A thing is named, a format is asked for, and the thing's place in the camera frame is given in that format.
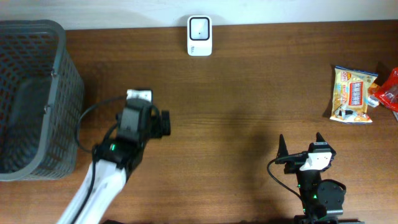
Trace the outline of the yellow wet wipes pack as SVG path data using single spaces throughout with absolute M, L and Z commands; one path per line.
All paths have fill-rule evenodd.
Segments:
M 378 74 L 335 66 L 330 119 L 346 124 L 370 124 L 368 90 Z

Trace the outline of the orange tissue pack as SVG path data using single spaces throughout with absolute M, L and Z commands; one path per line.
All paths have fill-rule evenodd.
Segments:
M 379 100 L 374 96 L 375 92 L 380 89 L 380 86 L 376 83 L 372 83 L 368 88 L 368 105 L 376 108 L 379 106 Z

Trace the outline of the red snack bag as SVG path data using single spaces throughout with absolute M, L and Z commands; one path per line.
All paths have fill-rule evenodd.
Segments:
M 394 68 L 387 81 L 374 93 L 376 99 L 386 108 L 397 112 L 397 68 Z

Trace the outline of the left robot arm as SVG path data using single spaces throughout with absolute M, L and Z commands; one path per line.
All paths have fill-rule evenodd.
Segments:
M 146 144 L 171 134 L 170 113 L 151 101 L 131 98 L 103 140 L 91 150 L 91 164 L 59 223 L 99 223 L 142 162 Z

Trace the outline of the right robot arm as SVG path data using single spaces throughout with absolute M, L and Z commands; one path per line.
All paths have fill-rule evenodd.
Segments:
M 321 173 L 331 167 L 336 151 L 316 133 L 316 141 L 308 150 L 289 154 L 283 135 L 279 136 L 279 148 L 271 164 L 283 164 L 285 174 L 297 177 L 296 192 L 270 175 L 278 184 L 295 194 L 302 203 L 303 215 L 294 216 L 294 223 L 360 223 L 359 220 L 340 220 L 343 214 L 346 186 L 332 179 L 322 179 Z

